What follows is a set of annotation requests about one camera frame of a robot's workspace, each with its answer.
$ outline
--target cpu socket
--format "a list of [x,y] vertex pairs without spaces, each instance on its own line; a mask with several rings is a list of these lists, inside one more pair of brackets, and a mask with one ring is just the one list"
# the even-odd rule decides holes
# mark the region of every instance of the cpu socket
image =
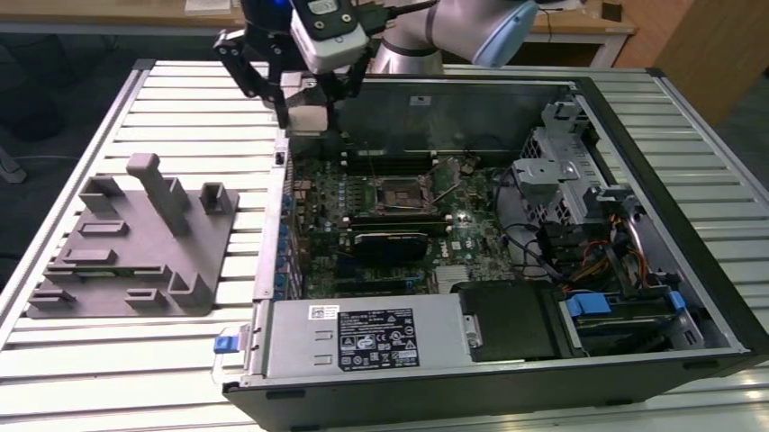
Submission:
[[432,182],[427,176],[418,178],[383,178],[375,182],[376,213],[423,214],[432,206]]

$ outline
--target blue latch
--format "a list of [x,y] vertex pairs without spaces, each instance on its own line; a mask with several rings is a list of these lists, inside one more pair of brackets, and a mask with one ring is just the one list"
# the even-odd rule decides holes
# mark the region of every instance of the blue latch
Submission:
[[566,307],[572,317],[611,312],[606,296],[599,292],[574,294],[571,298],[566,300]]
[[670,303],[673,303],[675,312],[683,312],[686,310],[686,301],[683,300],[681,293],[678,291],[671,291],[667,293],[667,298],[670,299]]
[[213,354],[231,354],[240,351],[237,349],[239,337],[237,336],[217,336],[213,339]]

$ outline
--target white table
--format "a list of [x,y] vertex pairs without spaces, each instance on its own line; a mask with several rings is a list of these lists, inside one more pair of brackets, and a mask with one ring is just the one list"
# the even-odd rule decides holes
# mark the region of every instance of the white table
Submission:
[[[450,67],[451,74],[588,76],[765,326],[769,325],[769,200],[754,177],[665,79],[642,70]],[[251,315],[264,214],[259,168],[275,124],[212,62],[144,62],[131,73],[8,287],[0,295],[0,431],[259,430],[211,380],[212,340]],[[72,230],[87,176],[120,174],[135,151],[156,152],[187,188],[221,181],[240,202],[216,310],[203,318],[20,317],[42,268]],[[606,155],[621,181],[623,175]],[[123,187],[131,178],[117,176]],[[241,364],[227,355],[231,370]],[[754,368],[691,382],[645,403],[442,420],[364,430],[763,431],[769,373]]]

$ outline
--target power supply label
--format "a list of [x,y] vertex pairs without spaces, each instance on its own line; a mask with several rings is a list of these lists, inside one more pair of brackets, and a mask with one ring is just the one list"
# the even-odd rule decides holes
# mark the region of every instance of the power supply label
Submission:
[[419,366],[414,310],[339,312],[336,322],[343,371]]

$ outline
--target barcode sticker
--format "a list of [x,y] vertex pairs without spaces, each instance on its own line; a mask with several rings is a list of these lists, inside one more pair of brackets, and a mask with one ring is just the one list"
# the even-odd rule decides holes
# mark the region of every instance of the barcode sticker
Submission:
[[339,305],[337,304],[319,304],[309,306],[309,312],[307,314],[308,320],[336,320],[339,315]]

